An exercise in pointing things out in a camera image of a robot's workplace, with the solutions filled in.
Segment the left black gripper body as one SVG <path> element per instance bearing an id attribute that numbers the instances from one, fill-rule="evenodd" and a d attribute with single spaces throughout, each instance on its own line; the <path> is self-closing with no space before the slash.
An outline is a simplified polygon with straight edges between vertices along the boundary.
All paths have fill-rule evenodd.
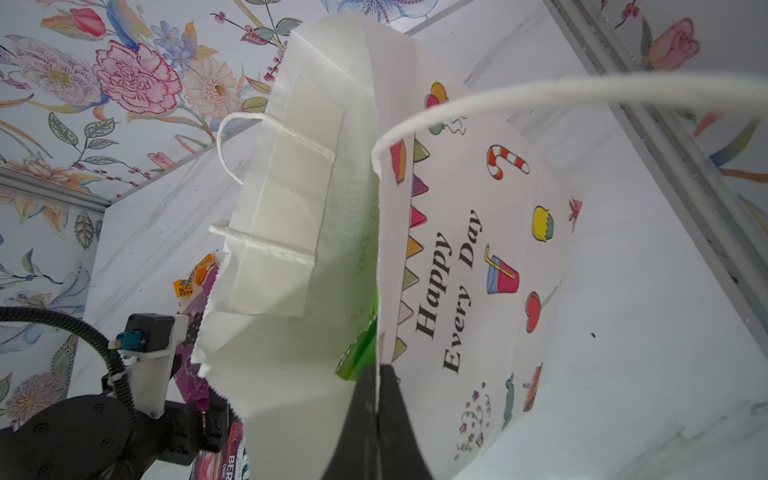
<path id="1" fill-rule="evenodd" d="M 233 414 L 227 400 L 209 390 L 209 407 L 166 401 L 164 413 L 137 413 L 134 463 L 144 474 L 155 462 L 190 466 L 201 452 L 221 453 L 228 443 Z"/>

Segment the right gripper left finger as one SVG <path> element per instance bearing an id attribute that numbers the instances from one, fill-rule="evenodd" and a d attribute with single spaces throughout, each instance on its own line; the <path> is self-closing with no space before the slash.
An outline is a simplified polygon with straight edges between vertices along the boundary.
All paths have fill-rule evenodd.
<path id="1" fill-rule="evenodd" d="M 323 480 L 374 480 L 380 477 L 376 375 L 374 366 L 361 370 Z"/>

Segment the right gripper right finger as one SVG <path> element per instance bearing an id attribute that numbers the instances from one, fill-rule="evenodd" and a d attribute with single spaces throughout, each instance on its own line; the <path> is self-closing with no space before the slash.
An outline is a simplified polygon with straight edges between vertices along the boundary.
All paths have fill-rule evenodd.
<path id="1" fill-rule="evenodd" d="M 398 379 L 391 365 L 380 367 L 378 400 L 381 478 L 432 479 L 418 447 Z"/>

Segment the purple berry biscuit pack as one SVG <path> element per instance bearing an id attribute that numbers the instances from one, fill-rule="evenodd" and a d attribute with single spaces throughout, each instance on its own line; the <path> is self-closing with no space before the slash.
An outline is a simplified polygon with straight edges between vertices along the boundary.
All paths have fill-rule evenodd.
<path id="1" fill-rule="evenodd" d="M 187 316 L 188 326 L 185 339 L 176 348 L 181 365 L 174 374 L 174 380 L 183 401 L 196 407 L 200 412 L 210 408 L 210 392 L 208 382 L 199 374 L 201 365 L 192 361 L 192 353 L 217 274 L 218 268 L 213 267 L 202 283 L 194 285 L 192 293 L 183 297 L 181 301 L 180 313 Z"/>

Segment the green Lays chips bag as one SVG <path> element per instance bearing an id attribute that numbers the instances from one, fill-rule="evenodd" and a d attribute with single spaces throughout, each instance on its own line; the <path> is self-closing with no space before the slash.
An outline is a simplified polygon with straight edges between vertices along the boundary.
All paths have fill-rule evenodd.
<path id="1" fill-rule="evenodd" d="M 376 360 L 378 302 L 379 294 L 375 291 L 365 329 L 350 344 L 336 367 L 335 375 L 344 381 L 356 382 L 361 371 Z"/>

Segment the white paper gift bag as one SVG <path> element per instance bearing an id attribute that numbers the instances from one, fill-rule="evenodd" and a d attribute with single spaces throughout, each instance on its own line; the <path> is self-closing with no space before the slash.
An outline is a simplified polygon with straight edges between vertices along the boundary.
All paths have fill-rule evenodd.
<path id="1" fill-rule="evenodd" d="M 193 359 L 244 424 L 253 479 L 322 479 L 356 382 L 335 370 L 378 291 L 432 478 L 528 416 L 577 217 L 570 187 L 500 113 L 636 103 L 760 113 L 742 75 L 630 73 L 474 94 L 356 13 L 294 30 L 258 117 Z"/>

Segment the purple Fox's candy bag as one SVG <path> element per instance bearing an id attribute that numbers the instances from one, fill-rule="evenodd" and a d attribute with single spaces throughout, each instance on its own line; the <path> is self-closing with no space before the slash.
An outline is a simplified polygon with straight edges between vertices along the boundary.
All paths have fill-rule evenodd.
<path id="1" fill-rule="evenodd" d="M 219 453 L 202 452 L 192 464 L 190 480 L 244 480 L 250 478 L 250 465 L 244 441 L 244 427 L 236 419 L 227 443 Z"/>

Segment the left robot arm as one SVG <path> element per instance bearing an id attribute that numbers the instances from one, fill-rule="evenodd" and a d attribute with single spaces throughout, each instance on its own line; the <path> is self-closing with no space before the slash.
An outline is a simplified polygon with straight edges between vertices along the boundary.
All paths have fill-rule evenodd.
<path id="1" fill-rule="evenodd" d="M 1 431 L 1 477 L 140 479 L 157 461 L 189 466 L 201 452 L 220 453 L 232 420 L 215 393 L 205 412 L 167 401 L 157 419 L 106 395 L 68 398 Z"/>

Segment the orange small candy packet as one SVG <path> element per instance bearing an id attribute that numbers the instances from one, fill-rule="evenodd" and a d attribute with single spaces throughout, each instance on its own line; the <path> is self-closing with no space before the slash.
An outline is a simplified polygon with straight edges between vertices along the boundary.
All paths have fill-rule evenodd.
<path id="1" fill-rule="evenodd" d="M 203 287 L 206 279 L 216 267 L 215 257 L 207 254 L 194 266 L 186 278 L 173 282 L 175 296 L 177 298 L 184 298 L 193 295 L 197 289 Z"/>

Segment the left aluminium frame post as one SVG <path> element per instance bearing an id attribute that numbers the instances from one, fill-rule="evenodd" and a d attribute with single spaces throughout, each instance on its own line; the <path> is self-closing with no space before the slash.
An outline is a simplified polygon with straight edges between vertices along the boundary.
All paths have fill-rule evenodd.
<path id="1" fill-rule="evenodd" d="M 68 189 L 43 179 L 25 175 L 10 169 L 1 168 L 1 185 L 13 188 L 26 194 L 46 198 L 51 201 L 66 203 L 82 209 L 104 213 L 111 202 L 90 193 L 82 193 Z"/>

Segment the aluminium frame post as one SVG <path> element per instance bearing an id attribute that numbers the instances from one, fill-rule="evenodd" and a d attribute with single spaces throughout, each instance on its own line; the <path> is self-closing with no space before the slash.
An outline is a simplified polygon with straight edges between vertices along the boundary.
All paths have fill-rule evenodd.
<path id="1" fill-rule="evenodd" d="M 598 75 L 639 63 L 590 1 L 546 2 L 579 60 Z M 619 124 L 760 349 L 767 348 L 767 237 L 672 109 L 619 104 Z"/>
<path id="2" fill-rule="evenodd" d="M 51 201 L 66 203 L 82 209 L 104 213 L 111 202 L 90 193 L 82 193 L 68 189 L 43 179 L 25 175 L 10 169 L 1 168 L 1 185 L 13 188 L 26 194 L 46 198 Z"/>

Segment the right aluminium frame post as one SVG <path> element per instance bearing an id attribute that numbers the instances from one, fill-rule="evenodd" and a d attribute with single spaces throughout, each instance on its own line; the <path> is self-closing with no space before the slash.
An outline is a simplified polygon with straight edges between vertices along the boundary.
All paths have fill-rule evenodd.
<path id="1" fill-rule="evenodd" d="M 598 75 L 639 63 L 590 1 L 546 2 L 579 60 Z M 760 349 L 767 348 L 767 237 L 672 109 L 619 104 L 619 124 Z"/>

